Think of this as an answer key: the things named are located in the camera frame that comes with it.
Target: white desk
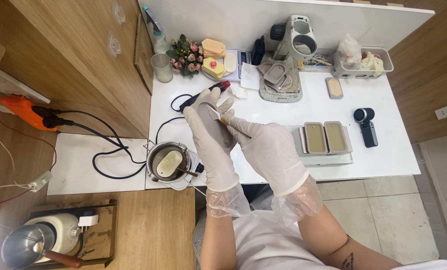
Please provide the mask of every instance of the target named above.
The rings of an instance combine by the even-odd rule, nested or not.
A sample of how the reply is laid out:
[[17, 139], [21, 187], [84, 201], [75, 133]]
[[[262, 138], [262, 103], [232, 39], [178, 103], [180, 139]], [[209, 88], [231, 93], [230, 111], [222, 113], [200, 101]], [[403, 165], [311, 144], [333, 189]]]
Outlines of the white desk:
[[[331, 76], [330, 73], [300, 72], [303, 98], [298, 102], [265, 101], [260, 98], [258, 91], [249, 90], [248, 99], [235, 98], [232, 108], [235, 109], [235, 116], [262, 124], [275, 122], [286, 126], [303, 126], [305, 122], [340, 121], [342, 125], [347, 126], [354, 163], [338, 167], [310, 168], [311, 175], [317, 181], [420, 174], [387, 77], [375, 80], [356, 79], [351, 83], [340, 80], [344, 97], [330, 99], [325, 78]], [[155, 141], [157, 130], [163, 122], [183, 116], [170, 108], [170, 102], [175, 97], [182, 94], [195, 95], [215, 83], [202, 74], [192, 79], [174, 75], [170, 83], [160, 83], [154, 78], [149, 138]], [[232, 95], [225, 91], [218, 104], [230, 96]], [[173, 107], [178, 108], [186, 99], [188, 96], [179, 98]], [[354, 110], [362, 107], [375, 110], [376, 116], [372, 122], [378, 139], [377, 147], [365, 147], [359, 124], [353, 119]], [[196, 152], [191, 130], [184, 119], [174, 120], [162, 127], [158, 142], [164, 141], [183, 143], [189, 150]], [[235, 171], [240, 176], [240, 183], [266, 182], [247, 163], [238, 144], [232, 150], [231, 157]], [[203, 183], [195, 178], [192, 184], [203, 186]], [[145, 189], [152, 188], [167, 186], [147, 178]]]

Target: red cap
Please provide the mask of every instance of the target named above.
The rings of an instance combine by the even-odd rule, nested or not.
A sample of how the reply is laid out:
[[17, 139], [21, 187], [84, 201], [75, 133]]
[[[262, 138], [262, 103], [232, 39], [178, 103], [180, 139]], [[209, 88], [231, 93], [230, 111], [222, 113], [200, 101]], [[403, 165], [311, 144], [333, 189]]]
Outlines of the red cap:
[[223, 91], [225, 91], [230, 86], [230, 81], [220, 82], [223, 86]]

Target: person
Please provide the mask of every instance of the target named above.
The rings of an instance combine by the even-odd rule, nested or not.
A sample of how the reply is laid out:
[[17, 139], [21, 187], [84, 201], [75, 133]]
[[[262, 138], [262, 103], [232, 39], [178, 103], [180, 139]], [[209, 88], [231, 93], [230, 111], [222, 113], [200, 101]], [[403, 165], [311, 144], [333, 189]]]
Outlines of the person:
[[[208, 95], [216, 103], [220, 89], [205, 89], [198, 98]], [[209, 135], [197, 112], [184, 109], [207, 172], [207, 209], [199, 213], [194, 232], [201, 269], [447, 270], [446, 260], [403, 266], [349, 237], [323, 205], [291, 133], [276, 123], [237, 118], [232, 104], [229, 98], [218, 107], [221, 118], [245, 159], [269, 185], [249, 204], [230, 156]]]

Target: glass cup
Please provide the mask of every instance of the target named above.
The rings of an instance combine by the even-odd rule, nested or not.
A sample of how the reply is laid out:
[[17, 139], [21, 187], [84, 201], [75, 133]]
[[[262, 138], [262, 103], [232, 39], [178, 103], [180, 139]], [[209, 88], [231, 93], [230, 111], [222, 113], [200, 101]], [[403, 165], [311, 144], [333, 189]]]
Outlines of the glass cup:
[[174, 77], [172, 70], [172, 64], [170, 63], [170, 57], [165, 53], [157, 53], [150, 59], [152, 64], [153, 73], [161, 83], [168, 83]]

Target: gloved hand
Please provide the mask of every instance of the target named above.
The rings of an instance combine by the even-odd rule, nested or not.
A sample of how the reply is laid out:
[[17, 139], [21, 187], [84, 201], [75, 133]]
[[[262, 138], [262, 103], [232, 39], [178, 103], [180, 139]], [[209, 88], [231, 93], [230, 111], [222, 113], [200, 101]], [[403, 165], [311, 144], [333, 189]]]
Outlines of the gloved hand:
[[289, 224], [320, 211], [323, 202], [317, 184], [300, 161], [286, 127], [248, 122], [231, 113], [221, 118], [228, 123], [245, 159], [270, 184], [277, 217]]
[[[218, 87], [203, 90], [195, 102], [211, 96], [216, 103], [220, 98]], [[218, 108], [220, 114], [233, 115], [230, 109], [234, 103], [228, 98]], [[202, 160], [207, 172], [207, 213], [214, 217], [242, 216], [250, 214], [249, 202], [245, 198], [239, 175], [235, 172], [234, 163], [220, 144], [207, 132], [200, 116], [192, 107], [185, 107], [185, 120], [193, 134], [193, 141], [198, 157]]]

